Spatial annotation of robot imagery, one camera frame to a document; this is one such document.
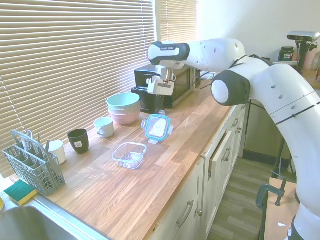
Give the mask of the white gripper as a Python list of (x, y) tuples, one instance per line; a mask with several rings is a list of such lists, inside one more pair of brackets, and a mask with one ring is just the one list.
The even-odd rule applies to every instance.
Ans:
[(175, 84), (173, 82), (164, 83), (161, 79), (147, 81), (147, 92), (155, 96), (154, 112), (159, 113), (160, 110), (165, 111), (165, 96), (171, 96), (174, 92)]

